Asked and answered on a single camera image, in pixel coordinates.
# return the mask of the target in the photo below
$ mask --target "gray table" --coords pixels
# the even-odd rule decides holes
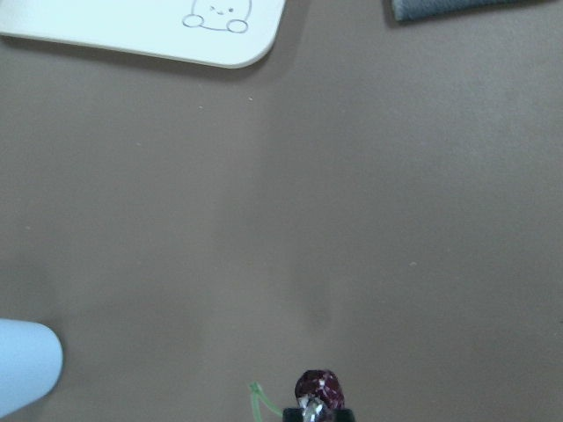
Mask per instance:
[[[0,311],[67,359],[6,420],[249,422],[310,367],[359,422],[563,420],[562,21],[289,1],[241,70],[4,40]]]

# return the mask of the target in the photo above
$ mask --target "cartoon paw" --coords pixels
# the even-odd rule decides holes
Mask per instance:
[[[203,25],[203,18],[200,15],[187,15],[182,23],[188,28],[196,28]]]
[[[232,19],[227,23],[227,29],[232,33],[245,33],[248,30],[248,24],[244,20]]]

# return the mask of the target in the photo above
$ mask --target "light blue cup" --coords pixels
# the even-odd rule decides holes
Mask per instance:
[[[0,319],[0,418],[45,396],[61,371],[61,343],[48,327]]]

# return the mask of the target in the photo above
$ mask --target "blue towel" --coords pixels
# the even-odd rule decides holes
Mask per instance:
[[[391,0],[395,19],[416,20],[488,4],[515,3],[519,0]]]

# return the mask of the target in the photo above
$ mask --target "printed illustration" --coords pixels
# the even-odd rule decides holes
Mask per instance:
[[[184,17],[188,28],[245,33],[252,0],[193,0],[192,13]]]

